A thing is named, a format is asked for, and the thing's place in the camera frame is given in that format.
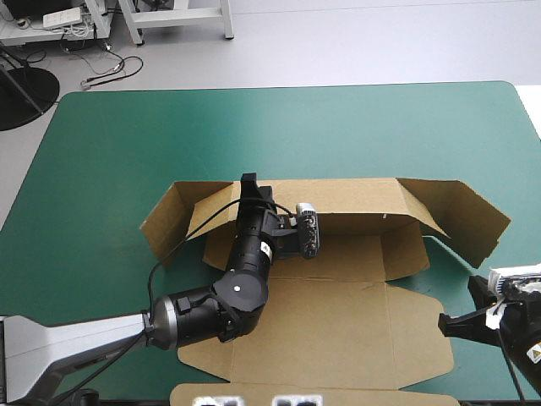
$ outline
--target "floor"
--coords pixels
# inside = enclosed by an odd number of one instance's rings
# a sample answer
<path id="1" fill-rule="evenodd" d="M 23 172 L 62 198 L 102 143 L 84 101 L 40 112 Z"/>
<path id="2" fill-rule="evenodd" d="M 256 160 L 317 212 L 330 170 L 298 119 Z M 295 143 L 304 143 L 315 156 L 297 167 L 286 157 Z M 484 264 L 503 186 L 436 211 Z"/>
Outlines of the floor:
<path id="1" fill-rule="evenodd" d="M 217 1 L 193 0 L 191 7 L 209 3 Z M 519 86 L 541 132 L 541 0 L 231 3 L 232 41 L 219 25 L 201 25 L 147 30 L 146 45 L 135 47 L 117 16 L 113 50 L 142 57 L 145 67 L 97 90 L 506 80 Z M 86 62 L 56 43 L 46 50 L 40 66 L 59 78 L 62 94 L 80 91 L 80 81 L 93 75 Z M 81 54 L 96 70 L 116 64 L 98 50 Z M 52 114 L 0 133 L 0 227 Z"/>

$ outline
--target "cardboard box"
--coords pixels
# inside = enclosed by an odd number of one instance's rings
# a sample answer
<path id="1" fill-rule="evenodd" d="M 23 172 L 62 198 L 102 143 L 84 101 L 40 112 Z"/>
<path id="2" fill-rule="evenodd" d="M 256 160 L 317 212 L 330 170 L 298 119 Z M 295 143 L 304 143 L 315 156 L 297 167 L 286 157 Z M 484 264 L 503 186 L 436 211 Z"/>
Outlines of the cardboard box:
<path id="1" fill-rule="evenodd" d="M 182 384 L 173 406 L 202 395 L 240 395 L 248 405 L 277 394 L 322 393 L 325 404 L 455 404 L 439 395 L 398 392 L 452 369 L 437 327 L 441 304 L 388 285 L 429 266 L 423 235 L 434 235 L 478 267 L 510 220 L 465 184 L 404 178 L 259 181 L 277 203 L 307 201 L 319 213 L 317 258 L 276 261 L 270 299 L 255 331 L 178 352 L 182 362 L 231 384 Z M 157 257 L 240 196 L 239 182 L 176 182 L 142 224 Z M 226 265 L 237 207 L 206 233 L 203 260 Z"/>

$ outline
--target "green table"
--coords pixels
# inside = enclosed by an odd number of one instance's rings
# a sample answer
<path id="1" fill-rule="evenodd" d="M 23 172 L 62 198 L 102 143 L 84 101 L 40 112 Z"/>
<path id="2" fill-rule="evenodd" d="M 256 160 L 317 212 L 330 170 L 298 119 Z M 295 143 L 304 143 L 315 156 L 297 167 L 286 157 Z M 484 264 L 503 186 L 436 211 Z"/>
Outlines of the green table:
<path id="1" fill-rule="evenodd" d="M 138 226 L 164 190 L 251 171 L 461 179 L 513 220 L 480 273 L 541 261 L 539 139 L 506 83 L 74 93 L 60 103 L 0 233 L 2 313 L 55 323 L 145 308 L 154 258 Z M 438 298 L 453 315 L 472 310 L 472 270 L 426 243 L 431 268 L 396 284 Z M 217 277 L 200 262 L 203 246 L 191 243 L 157 289 Z M 516 396 L 497 348 L 452 344 L 455 370 L 407 390 Z M 106 398 L 167 398 L 177 383 L 203 380 L 216 378 L 151 348 L 91 386 Z"/>

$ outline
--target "warning label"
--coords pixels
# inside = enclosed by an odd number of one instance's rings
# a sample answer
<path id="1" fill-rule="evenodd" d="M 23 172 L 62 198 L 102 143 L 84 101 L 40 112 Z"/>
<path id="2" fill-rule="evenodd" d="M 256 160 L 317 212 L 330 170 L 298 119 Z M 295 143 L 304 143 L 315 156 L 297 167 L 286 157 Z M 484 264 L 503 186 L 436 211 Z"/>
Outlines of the warning label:
<path id="1" fill-rule="evenodd" d="M 526 352 L 526 355 L 529 359 L 532 360 L 534 364 L 537 364 L 539 361 L 541 361 L 541 343 L 537 343 L 533 347 L 531 347 Z"/>

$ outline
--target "gray metal arm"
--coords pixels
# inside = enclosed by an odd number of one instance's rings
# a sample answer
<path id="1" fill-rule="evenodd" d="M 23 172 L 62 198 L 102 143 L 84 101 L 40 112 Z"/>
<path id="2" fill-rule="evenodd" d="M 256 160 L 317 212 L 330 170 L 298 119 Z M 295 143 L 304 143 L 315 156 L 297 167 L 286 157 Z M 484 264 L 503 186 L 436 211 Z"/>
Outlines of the gray metal arm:
<path id="1" fill-rule="evenodd" d="M 5 317 L 7 403 L 47 404 L 65 375 L 114 356 L 144 328 L 141 313 L 50 327 Z M 145 344 L 143 336 L 135 347 Z"/>

